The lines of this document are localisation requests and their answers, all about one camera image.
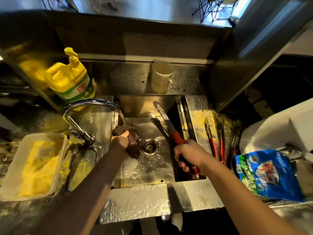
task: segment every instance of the yellow detergent bottle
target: yellow detergent bottle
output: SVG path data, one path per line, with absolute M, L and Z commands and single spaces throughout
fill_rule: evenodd
M 79 61 L 72 48 L 64 49 L 69 56 L 69 64 L 56 63 L 46 70 L 46 82 L 65 102 L 93 98 L 96 91 L 89 79 L 86 68 Z

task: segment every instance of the person's left hand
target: person's left hand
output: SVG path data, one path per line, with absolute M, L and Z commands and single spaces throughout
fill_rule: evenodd
M 129 135 L 129 131 L 126 130 L 120 136 L 112 137 L 110 148 L 117 146 L 117 145 L 121 145 L 124 149 L 126 149 L 128 147 L 128 135 Z

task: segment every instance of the blue package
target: blue package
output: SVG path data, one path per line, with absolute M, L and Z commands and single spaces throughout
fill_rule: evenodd
M 253 193 L 273 199 L 304 201 L 288 157 L 269 149 L 234 159 L 240 180 Z

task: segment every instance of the drain strainer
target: drain strainer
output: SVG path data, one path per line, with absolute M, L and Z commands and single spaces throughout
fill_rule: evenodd
M 147 138 L 141 144 L 141 150 L 146 156 L 154 156 L 159 151 L 159 144 L 153 138 Z

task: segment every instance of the person's left arm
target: person's left arm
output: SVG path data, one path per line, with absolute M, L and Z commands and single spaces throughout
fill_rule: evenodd
M 88 235 L 108 197 L 112 181 L 128 156 L 128 131 L 115 137 L 108 152 L 73 192 L 48 213 L 32 235 Z

